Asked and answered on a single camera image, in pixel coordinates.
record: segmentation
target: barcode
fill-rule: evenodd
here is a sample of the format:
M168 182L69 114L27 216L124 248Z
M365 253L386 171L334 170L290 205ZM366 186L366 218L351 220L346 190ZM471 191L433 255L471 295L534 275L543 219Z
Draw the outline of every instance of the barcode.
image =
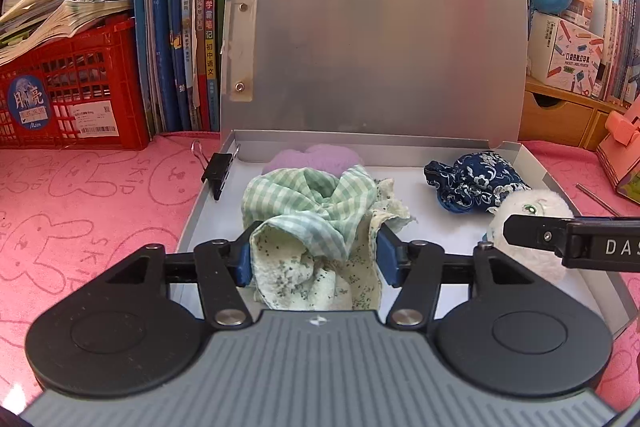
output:
M113 125L106 125L100 127L82 127L80 130L81 134L89 133L89 132L114 132L116 128Z

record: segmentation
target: purple plush object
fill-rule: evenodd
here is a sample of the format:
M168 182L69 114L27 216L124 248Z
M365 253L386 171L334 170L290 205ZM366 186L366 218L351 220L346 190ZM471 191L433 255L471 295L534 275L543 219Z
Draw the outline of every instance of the purple plush object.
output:
M311 167L317 171L328 172L336 178L354 165L361 165L360 156L347 147L337 145L314 145L305 152L287 149L275 155L262 169L267 174L277 169L302 169Z

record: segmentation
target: pink blanket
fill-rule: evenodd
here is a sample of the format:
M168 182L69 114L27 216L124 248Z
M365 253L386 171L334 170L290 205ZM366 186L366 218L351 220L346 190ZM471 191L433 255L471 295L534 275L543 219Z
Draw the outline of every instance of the pink blanket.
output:
M131 151L0 151L0 404L40 388L24 336L44 310L147 243L175 248L202 184L189 136ZM207 157L216 135L199 136Z
M561 185L580 212L585 216L610 216L586 194L575 188L580 183L623 216L640 216L640 206L618 196L614 191L595 153L548 142L526 142L529 149ZM631 294L640 304L640 274L623 274ZM636 358L640 353L640 335L636 323L627 328L614 344L613 355L597 393L610 406L621 410L629 406L640 392Z

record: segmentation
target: drawer handle cutout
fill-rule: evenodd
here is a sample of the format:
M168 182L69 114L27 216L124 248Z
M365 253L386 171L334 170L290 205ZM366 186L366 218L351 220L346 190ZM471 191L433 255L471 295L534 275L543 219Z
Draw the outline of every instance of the drawer handle cutout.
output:
M564 103L562 102L566 102L566 100L561 100L560 98L547 96L546 94L539 94L536 92L532 94L533 94L533 98L536 100L536 104L538 104L538 107L542 107L542 108L550 108L550 107L559 108L564 105Z

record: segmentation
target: blue floral fabric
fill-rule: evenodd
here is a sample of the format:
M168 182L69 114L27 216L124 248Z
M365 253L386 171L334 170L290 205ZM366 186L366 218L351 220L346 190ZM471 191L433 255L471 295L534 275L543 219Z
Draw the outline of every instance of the blue floral fabric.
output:
M475 208L495 210L510 192L530 188L511 164L493 151L465 154L453 166L430 162L424 176L436 187L440 204L456 214Z

